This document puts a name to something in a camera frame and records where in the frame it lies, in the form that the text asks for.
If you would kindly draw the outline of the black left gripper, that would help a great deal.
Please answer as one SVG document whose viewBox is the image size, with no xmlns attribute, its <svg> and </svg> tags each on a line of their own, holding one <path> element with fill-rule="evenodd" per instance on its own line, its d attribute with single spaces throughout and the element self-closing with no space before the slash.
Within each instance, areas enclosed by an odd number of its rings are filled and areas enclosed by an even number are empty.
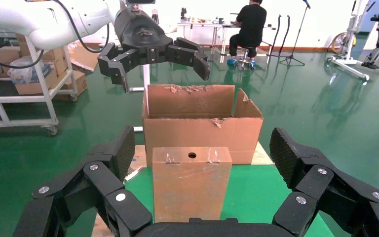
<svg viewBox="0 0 379 237">
<path fill-rule="evenodd" d="M 112 84 L 121 85 L 125 93 L 129 92 L 127 73 L 139 64 L 168 61 L 192 67 L 202 80 L 209 79 L 210 65 L 202 47 L 181 37 L 173 42 L 142 10 L 121 10 L 114 29 L 120 47 L 108 43 L 98 55 L 98 65 L 101 74 L 110 77 Z"/>
</svg>

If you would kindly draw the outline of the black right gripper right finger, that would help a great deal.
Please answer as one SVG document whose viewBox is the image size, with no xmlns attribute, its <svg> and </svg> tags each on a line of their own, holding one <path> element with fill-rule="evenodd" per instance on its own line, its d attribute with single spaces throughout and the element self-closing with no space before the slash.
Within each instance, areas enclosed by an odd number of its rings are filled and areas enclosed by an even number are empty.
<svg viewBox="0 0 379 237">
<path fill-rule="evenodd" d="M 319 150 L 272 131 L 270 158 L 291 193 L 272 223 L 294 237 L 306 234 L 319 212 L 352 237 L 379 237 L 379 189 L 336 168 Z"/>
</svg>

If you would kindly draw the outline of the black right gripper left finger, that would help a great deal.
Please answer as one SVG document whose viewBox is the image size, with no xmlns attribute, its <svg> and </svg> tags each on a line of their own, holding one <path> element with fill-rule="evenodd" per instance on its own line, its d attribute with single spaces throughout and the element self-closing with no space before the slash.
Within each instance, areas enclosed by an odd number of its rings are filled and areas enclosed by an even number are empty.
<svg viewBox="0 0 379 237">
<path fill-rule="evenodd" d="M 152 214 L 124 185 L 134 153 L 134 129 L 127 125 L 112 142 L 94 146 L 79 165 L 37 186 L 13 235 L 64 237 L 94 208 L 114 236 L 136 236 L 152 224 Z"/>
</svg>

